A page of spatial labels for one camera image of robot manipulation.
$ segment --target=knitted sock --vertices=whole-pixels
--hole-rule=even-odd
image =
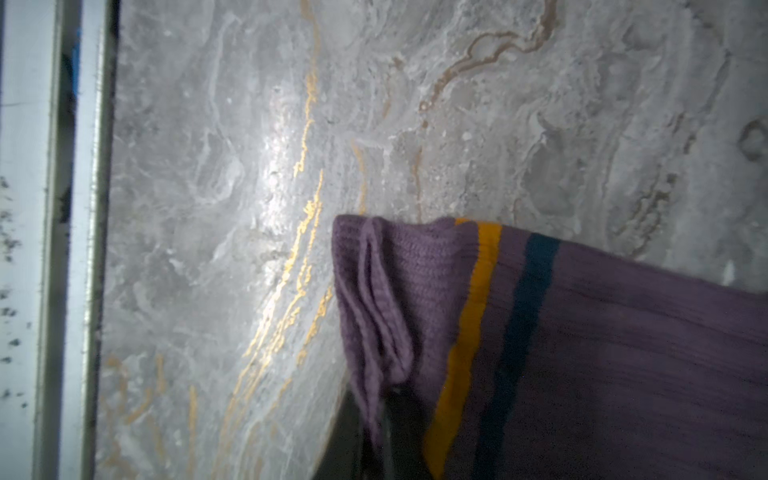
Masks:
[[[435,478],[758,478],[768,299],[513,227],[337,217],[336,298],[374,445],[408,389]]]

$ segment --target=metal frame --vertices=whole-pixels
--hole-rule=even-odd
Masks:
[[[52,259],[60,172],[63,2],[7,0],[0,75],[0,465],[7,478],[45,478],[57,451],[61,338]]]
[[[99,351],[95,332],[101,322],[104,277],[113,14],[111,2],[82,2],[59,478],[93,476]]]
[[[112,15],[113,2],[105,0],[0,3],[3,478],[93,474]],[[73,117],[62,53],[76,41],[78,25]]]

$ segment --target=gold vein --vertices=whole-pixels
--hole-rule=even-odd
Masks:
[[[312,11],[310,0],[301,0],[301,16],[304,17],[305,20],[312,22],[314,46],[310,58],[310,72],[306,74],[305,80],[306,102],[304,103],[304,132],[301,135],[301,157],[299,161],[293,165],[293,178],[296,178],[299,172],[304,171],[306,156],[310,152],[309,147],[306,145],[306,139],[310,133],[310,127],[315,123],[312,119],[312,106],[317,103],[317,58],[320,53],[320,27],[317,24],[317,19]]]
[[[354,140],[349,141],[349,145],[352,147],[352,152],[357,158],[357,168],[360,170],[360,206],[358,208],[358,214],[366,214],[366,195],[368,194],[368,185],[366,183],[366,162],[362,158],[362,151],[357,147]]]
[[[240,474],[237,475],[237,478],[249,478],[249,473],[251,472],[251,466],[253,464],[253,454],[257,451],[256,450],[256,442],[260,438],[260,436],[257,434],[258,430],[260,429],[261,422],[257,422],[255,425],[251,426],[248,430],[248,436],[246,438],[245,442],[245,448],[243,449],[243,453],[240,456]],[[257,463],[261,460],[261,457],[257,457]]]
[[[315,318],[312,320],[312,324],[310,325],[310,331],[306,333],[306,338],[304,339],[304,345],[301,347],[301,350],[299,351],[299,355],[296,357],[296,364],[298,366],[301,366],[304,363],[304,360],[306,359],[306,348],[310,344],[310,341],[312,338],[314,338],[315,335],[317,335],[317,331],[319,330],[319,320],[323,318],[326,313],[328,312],[328,302],[333,298],[333,285],[328,285],[328,290],[326,290],[326,294],[323,295],[323,298],[320,299],[320,303],[317,306],[317,313],[315,313]]]
[[[315,243],[317,228],[319,226],[319,216],[323,209],[323,202],[320,200],[320,191],[323,187],[323,175],[324,172],[321,170],[315,194],[312,200],[309,200],[304,207],[305,218],[296,228],[296,238],[293,241],[293,247],[291,248],[289,258],[283,269],[283,275],[281,276],[275,293],[270,297],[270,300],[267,303],[267,307],[263,313],[262,323],[257,330],[257,334],[251,340],[246,353],[243,355],[244,357],[250,358],[245,368],[240,371],[240,374],[237,377],[232,398],[230,399],[227,411],[224,415],[219,434],[219,449],[216,460],[214,461],[214,478],[219,474],[224,478],[227,477],[226,472],[220,471],[221,469],[226,469],[226,467],[222,467],[221,465],[223,457],[229,452],[232,441],[237,434],[237,426],[240,425],[246,415],[248,407],[250,406],[250,400],[256,392],[257,386],[260,384],[266,369],[270,366],[274,355],[279,352],[285,344],[285,332],[287,328],[296,322],[296,319],[300,314],[301,309],[296,306],[296,304],[300,299],[306,296],[306,286],[312,278],[312,266],[309,265],[309,256]],[[296,277],[296,294],[289,302],[288,307],[285,309],[282,317],[280,317],[280,320],[274,325],[269,341],[264,345],[265,341],[267,341],[267,333],[273,326],[277,301],[290,280],[291,273],[298,260],[301,240],[307,230],[310,229],[310,224],[312,224],[310,237],[307,241],[306,250],[302,259],[302,266]],[[257,363],[259,366],[257,369],[254,369],[254,366]]]
[[[283,394],[285,394],[286,390],[288,390],[288,385],[291,384],[293,381],[293,377],[288,378],[288,380],[285,381],[282,387],[280,387],[280,392],[277,394],[277,399],[280,400],[283,397]]]

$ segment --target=marble surface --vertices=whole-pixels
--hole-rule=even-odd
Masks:
[[[763,0],[124,0],[98,478],[306,478],[334,215],[768,289]]]

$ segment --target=navy stripe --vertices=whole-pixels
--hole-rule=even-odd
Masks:
[[[515,287],[515,302],[504,331],[504,350],[495,374],[495,391],[480,418],[472,478],[494,478],[502,453],[504,426],[515,404],[516,387],[523,373],[528,345],[538,313],[552,280],[552,263],[560,240],[532,233],[525,244],[525,267]]]

